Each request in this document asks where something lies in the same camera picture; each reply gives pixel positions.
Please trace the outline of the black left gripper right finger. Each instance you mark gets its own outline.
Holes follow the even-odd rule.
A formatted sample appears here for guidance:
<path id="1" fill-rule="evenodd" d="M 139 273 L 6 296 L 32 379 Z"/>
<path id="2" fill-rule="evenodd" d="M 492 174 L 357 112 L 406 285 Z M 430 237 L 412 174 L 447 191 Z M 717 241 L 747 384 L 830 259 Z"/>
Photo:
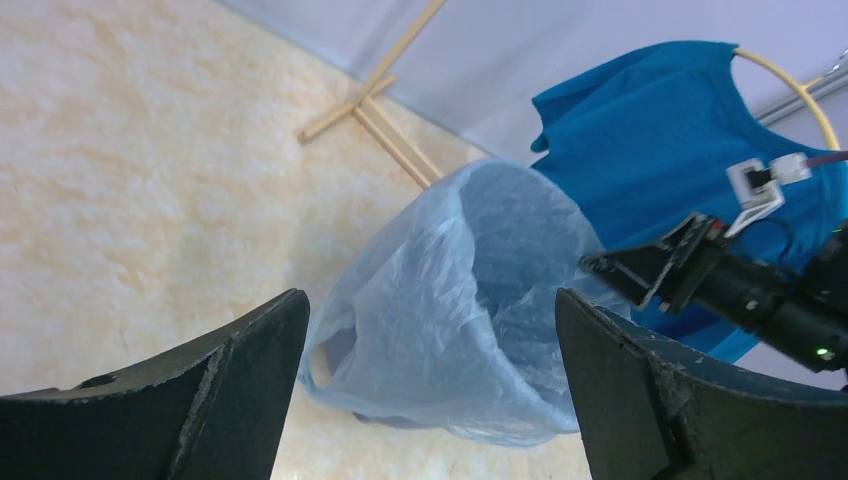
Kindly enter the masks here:
<path id="1" fill-rule="evenodd" d="M 596 479 L 843 479 L 847 396 L 728 364 L 560 290 L 556 327 Z"/>

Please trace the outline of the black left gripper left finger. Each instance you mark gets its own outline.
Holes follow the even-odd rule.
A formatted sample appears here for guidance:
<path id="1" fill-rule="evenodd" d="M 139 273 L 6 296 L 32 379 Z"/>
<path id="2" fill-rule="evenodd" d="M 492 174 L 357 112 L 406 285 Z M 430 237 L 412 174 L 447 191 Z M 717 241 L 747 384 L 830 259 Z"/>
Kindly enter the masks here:
<path id="1" fill-rule="evenodd" d="M 5 479 L 267 479 L 310 315 L 288 290 L 72 389 L 1 400 Z"/>

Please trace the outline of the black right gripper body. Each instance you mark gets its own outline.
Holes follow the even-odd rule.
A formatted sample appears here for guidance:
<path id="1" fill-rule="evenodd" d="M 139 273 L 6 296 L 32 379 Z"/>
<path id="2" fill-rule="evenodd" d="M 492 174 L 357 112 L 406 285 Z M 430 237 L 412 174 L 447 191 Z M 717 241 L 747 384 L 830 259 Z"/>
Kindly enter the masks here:
<path id="1" fill-rule="evenodd" d="M 681 312 L 694 296 L 721 256 L 730 250 L 736 236 L 727 237 L 729 227 L 717 217 L 692 213 L 671 232 L 648 245 L 653 258 L 649 261 L 656 274 L 639 309 L 645 309 L 655 298 L 662 311 Z"/>

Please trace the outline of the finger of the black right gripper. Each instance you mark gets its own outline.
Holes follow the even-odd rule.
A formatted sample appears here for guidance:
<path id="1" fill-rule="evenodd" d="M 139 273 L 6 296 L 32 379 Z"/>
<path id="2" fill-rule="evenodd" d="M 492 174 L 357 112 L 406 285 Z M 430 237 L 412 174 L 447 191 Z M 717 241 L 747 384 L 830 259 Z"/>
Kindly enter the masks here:
<path id="1" fill-rule="evenodd" d="M 586 255 L 578 265 L 635 309 L 644 310 L 656 296 L 669 260 L 670 250 L 654 243 Z"/>

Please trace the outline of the light blue plastic trash bag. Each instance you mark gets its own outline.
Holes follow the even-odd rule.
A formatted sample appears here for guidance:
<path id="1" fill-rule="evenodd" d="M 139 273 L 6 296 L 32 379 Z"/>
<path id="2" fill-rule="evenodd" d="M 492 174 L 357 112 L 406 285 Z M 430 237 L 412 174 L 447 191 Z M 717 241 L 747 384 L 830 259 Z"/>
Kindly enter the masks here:
<path id="1" fill-rule="evenodd" d="M 622 317 L 582 271 L 603 249 L 539 172 L 489 158 L 432 184 L 379 231 L 308 326 L 308 395 L 362 421 L 531 447 L 578 431 L 555 322 L 560 289 Z"/>

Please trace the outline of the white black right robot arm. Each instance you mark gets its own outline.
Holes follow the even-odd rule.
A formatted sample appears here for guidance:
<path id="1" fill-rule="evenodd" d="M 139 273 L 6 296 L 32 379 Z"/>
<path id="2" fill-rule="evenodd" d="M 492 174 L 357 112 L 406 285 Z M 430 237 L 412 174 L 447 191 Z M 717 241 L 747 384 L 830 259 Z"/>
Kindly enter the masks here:
<path id="1" fill-rule="evenodd" d="M 847 226 L 833 229 L 800 274 L 732 253 L 728 230 L 694 213 L 650 244 L 579 265 L 638 309 L 653 299 L 667 314 L 696 304 L 811 371 L 846 368 Z"/>

